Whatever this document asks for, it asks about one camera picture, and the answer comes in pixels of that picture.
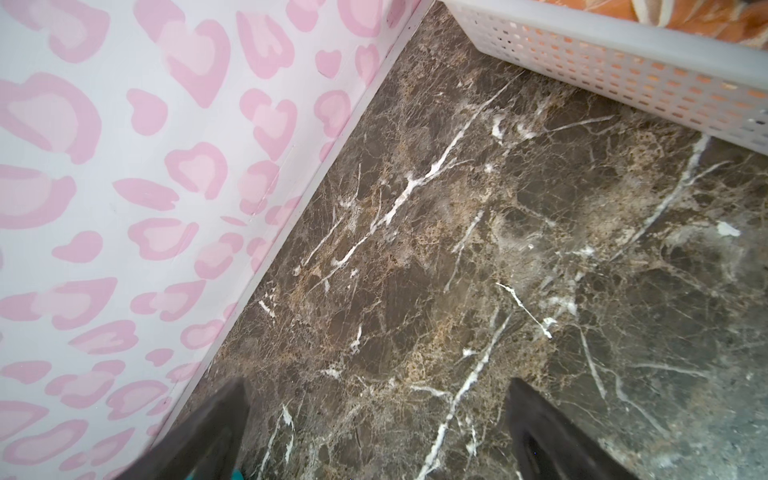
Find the orange white towel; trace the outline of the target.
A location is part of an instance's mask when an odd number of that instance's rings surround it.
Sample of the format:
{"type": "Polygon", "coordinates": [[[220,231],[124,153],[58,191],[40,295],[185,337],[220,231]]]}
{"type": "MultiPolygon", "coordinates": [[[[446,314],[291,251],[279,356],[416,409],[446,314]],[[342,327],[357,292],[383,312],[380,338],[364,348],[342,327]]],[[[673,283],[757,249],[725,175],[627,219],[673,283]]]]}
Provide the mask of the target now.
{"type": "Polygon", "coordinates": [[[767,3],[743,0],[546,0],[547,4],[767,49],[767,3]]]}

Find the white plastic basket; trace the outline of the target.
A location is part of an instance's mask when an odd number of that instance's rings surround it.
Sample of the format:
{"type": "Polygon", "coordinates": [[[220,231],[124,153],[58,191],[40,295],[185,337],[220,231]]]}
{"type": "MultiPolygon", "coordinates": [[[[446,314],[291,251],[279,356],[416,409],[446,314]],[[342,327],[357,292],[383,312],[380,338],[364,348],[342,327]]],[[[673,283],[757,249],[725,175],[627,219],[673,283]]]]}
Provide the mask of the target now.
{"type": "Polygon", "coordinates": [[[490,55],[767,152],[767,54],[538,1],[448,1],[490,55]]]}

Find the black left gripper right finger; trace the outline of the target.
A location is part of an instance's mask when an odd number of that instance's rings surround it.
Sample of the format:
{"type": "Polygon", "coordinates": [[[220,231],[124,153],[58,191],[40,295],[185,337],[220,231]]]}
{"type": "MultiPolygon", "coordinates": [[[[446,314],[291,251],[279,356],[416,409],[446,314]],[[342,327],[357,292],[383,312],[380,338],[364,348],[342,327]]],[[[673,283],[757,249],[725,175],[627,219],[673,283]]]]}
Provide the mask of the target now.
{"type": "Polygon", "coordinates": [[[508,385],[505,419],[524,479],[636,477],[521,378],[508,385]]]}

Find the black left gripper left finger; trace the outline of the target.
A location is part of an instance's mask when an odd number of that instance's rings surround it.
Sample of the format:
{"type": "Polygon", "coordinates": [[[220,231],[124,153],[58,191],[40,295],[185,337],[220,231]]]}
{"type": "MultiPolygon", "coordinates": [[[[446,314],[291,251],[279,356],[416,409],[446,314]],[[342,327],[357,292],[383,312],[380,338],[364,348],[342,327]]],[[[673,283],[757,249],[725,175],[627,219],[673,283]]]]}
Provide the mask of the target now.
{"type": "Polygon", "coordinates": [[[231,479],[249,412],[246,382],[229,381],[117,479],[231,479]]]}

